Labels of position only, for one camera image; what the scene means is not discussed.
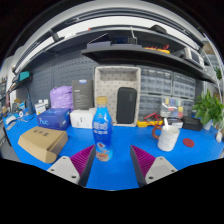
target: black shelf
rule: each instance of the black shelf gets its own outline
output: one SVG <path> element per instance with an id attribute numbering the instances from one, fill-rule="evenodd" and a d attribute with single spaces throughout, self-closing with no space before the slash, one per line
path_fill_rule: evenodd
<path id="1" fill-rule="evenodd" d="M 178 38 L 175 38 L 170 35 L 165 35 L 161 33 L 157 33 L 155 31 L 143 29 L 143 28 L 133 28 L 133 32 L 135 36 L 138 38 L 138 44 L 143 47 L 151 47 L 151 45 L 161 44 L 166 45 L 169 44 L 172 51 L 177 51 L 183 49 L 184 47 L 189 47 L 186 43 L 182 42 Z M 91 40 L 108 33 L 109 38 L 113 41 L 115 36 L 132 36 L 131 28 L 124 27 L 106 27 L 106 28 L 95 28 L 94 30 L 84 31 L 81 33 L 77 33 L 75 36 L 68 37 L 66 39 L 62 39 L 56 43 L 52 43 L 46 48 L 42 49 L 40 52 L 35 54 L 32 58 L 30 58 L 17 72 L 19 74 L 25 70 L 31 70 L 33 66 L 41 63 L 44 60 L 51 59 L 54 54 L 60 53 L 66 49 L 76 47 L 77 50 L 83 50 L 86 47 L 86 44 Z"/>
<path id="2" fill-rule="evenodd" d="M 150 66 L 162 66 L 163 68 L 172 69 L 176 72 L 181 72 L 187 76 L 202 81 L 214 83 L 214 80 L 209 77 L 202 69 L 178 58 L 171 54 L 163 52 L 135 48 L 135 47 L 102 47 L 96 49 L 82 50 L 81 53 L 86 57 L 96 61 L 97 63 L 105 64 L 139 64 Z"/>
<path id="3" fill-rule="evenodd" d="M 22 85 L 24 85 L 25 83 L 30 82 L 32 80 L 33 80 L 33 76 L 30 76 L 28 79 L 24 79 L 21 82 L 16 83 L 16 85 L 11 90 L 8 91 L 8 94 L 10 94 L 14 90 L 20 88 Z"/>

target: white box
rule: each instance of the white box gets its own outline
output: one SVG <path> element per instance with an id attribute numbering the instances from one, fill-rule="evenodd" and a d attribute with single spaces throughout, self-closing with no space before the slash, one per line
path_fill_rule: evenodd
<path id="1" fill-rule="evenodd" d="M 39 115 L 46 110 L 45 103 L 35 104 L 36 114 Z"/>
<path id="2" fill-rule="evenodd" d="M 103 66 L 95 68 L 94 76 L 94 103 L 97 96 L 107 96 L 107 108 L 114 126 L 135 127 L 138 119 L 141 91 L 141 68 L 129 66 Z M 120 87 L 130 87 L 137 91 L 135 117 L 132 124 L 118 124 L 117 92 Z"/>
<path id="3" fill-rule="evenodd" d="M 96 108 L 90 108 L 89 110 L 73 110 L 70 113 L 72 127 L 92 129 L 95 113 Z"/>

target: purple bag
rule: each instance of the purple bag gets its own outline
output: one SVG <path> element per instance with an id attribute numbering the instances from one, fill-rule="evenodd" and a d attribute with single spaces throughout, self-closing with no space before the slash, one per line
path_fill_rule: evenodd
<path id="1" fill-rule="evenodd" d="M 51 108 L 69 108 L 73 110 L 72 86 L 55 87 L 50 92 Z"/>

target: blue tabletop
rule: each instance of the blue tabletop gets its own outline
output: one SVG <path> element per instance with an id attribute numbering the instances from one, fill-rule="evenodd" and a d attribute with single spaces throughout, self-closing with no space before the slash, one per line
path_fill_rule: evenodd
<path id="1" fill-rule="evenodd" d="M 20 135 L 37 126 L 36 115 L 29 122 L 17 121 L 11 130 L 7 131 L 8 137 L 15 153 L 22 163 L 34 165 L 47 170 L 52 164 L 44 163 L 18 145 Z M 224 143 L 215 140 L 217 130 L 211 127 L 209 131 L 202 129 L 200 132 L 180 129 L 180 135 L 174 149 L 164 152 L 157 147 L 157 139 L 152 137 L 153 127 L 113 127 L 112 145 L 114 155 L 112 160 L 101 162 L 96 158 L 93 161 L 87 188 L 100 190 L 123 190 L 138 188 L 135 170 L 130 156 L 130 146 L 135 145 L 150 153 L 154 157 L 164 156 L 177 170 L 190 165 L 208 162 L 219 158 Z M 91 129 L 78 129 L 69 126 L 66 130 L 68 142 L 61 150 L 57 160 L 61 156 L 72 156 L 80 150 L 94 144 Z M 190 138 L 195 146 L 189 148 L 183 144 L 184 138 Z"/>

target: water bottle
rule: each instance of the water bottle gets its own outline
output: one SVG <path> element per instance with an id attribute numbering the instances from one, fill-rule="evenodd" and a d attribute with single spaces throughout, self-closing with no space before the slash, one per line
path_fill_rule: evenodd
<path id="1" fill-rule="evenodd" d="M 93 118 L 93 135 L 96 147 L 96 158 L 100 161 L 109 161 L 113 156 L 111 145 L 112 119 L 107 110 L 107 97 L 96 98 L 97 110 Z"/>

